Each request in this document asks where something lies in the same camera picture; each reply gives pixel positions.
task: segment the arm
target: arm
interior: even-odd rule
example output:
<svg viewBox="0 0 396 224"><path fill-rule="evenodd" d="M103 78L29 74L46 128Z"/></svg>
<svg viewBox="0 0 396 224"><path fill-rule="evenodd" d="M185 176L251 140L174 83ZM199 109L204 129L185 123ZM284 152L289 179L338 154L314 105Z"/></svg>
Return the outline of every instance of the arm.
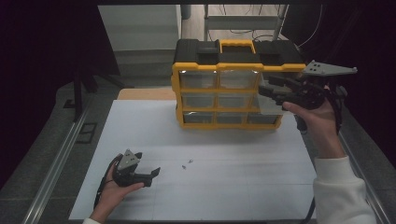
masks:
<svg viewBox="0 0 396 224"><path fill-rule="evenodd" d="M90 218L86 218L83 224L98 224L105 223L107 217L111 214L114 208L120 204L123 198L130 192L144 187L143 183L132 184L131 186L122 188L119 187L111 177L113 174L114 164L111 166L106 177L106 185L102 191L99 204L93 209Z"/></svg>
<svg viewBox="0 0 396 224"><path fill-rule="evenodd" d="M338 139L329 102L326 100L314 110L287 102L283 106L305 120L318 149L314 181L318 223L375 223L375 214L365 201L365 183L352 171Z"/></svg>

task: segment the human hand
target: human hand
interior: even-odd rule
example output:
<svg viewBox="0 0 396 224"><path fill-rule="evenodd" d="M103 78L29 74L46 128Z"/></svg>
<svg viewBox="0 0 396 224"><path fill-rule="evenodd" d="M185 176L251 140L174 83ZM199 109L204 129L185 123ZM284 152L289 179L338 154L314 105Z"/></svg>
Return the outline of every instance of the human hand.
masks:
<svg viewBox="0 0 396 224"><path fill-rule="evenodd" d="M319 158L345 157L346 154L337 136L334 111L327 99L323 105L313 110L307 110L290 102L283 103L283 107L305 121L307 130L318 148Z"/></svg>
<svg viewBox="0 0 396 224"><path fill-rule="evenodd" d="M128 193L144 187L143 183L132 184L125 188L118 186L112 179L114 164L115 163L111 165L111 168L107 173L106 184L102 190L100 201L93 209L90 216L91 219L100 223L105 223L113 209L120 204Z"/></svg>

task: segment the dark background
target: dark background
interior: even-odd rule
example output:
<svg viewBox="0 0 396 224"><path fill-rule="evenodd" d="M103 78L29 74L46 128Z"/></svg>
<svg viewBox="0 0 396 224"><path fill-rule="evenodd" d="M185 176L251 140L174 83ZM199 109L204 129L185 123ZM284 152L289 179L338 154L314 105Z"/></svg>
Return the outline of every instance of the dark background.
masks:
<svg viewBox="0 0 396 224"><path fill-rule="evenodd" d="M119 73L95 5L20 2L0 4L1 187L45 125L60 87L73 81L76 72L90 84L90 67ZM338 78L349 93L346 106L394 166L395 9L380 3L325 6L317 33L302 47L308 61L358 67L357 75ZM291 7L284 35L303 43L316 27L318 10ZM347 26L352 14L358 16Z"/></svg>

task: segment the white sleeve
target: white sleeve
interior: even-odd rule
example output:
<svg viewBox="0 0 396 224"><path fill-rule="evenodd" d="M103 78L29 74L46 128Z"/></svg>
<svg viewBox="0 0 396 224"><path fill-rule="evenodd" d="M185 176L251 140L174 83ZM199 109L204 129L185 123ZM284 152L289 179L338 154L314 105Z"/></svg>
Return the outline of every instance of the white sleeve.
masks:
<svg viewBox="0 0 396 224"><path fill-rule="evenodd" d="M357 178L349 157L315 158L318 177L314 181L317 221L320 224L376 223L366 202L365 182Z"/></svg>
<svg viewBox="0 0 396 224"><path fill-rule="evenodd" d="M82 224L100 224L100 223L90 218L85 218Z"/></svg>

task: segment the white table surface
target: white table surface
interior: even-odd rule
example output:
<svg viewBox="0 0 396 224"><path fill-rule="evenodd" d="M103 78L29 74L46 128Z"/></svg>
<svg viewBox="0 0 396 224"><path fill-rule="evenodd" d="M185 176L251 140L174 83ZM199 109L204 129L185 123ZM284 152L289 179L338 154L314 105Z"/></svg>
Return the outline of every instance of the white table surface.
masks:
<svg viewBox="0 0 396 224"><path fill-rule="evenodd" d="M150 188L128 195L109 219L306 216L316 174L293 115L285 115L277 130L190 130L178 126L175 108L176 101L114 101L70 220L91 214L107 166L127 148L143 152L137 173L149 174L157 167L161 171Z"/></svg>

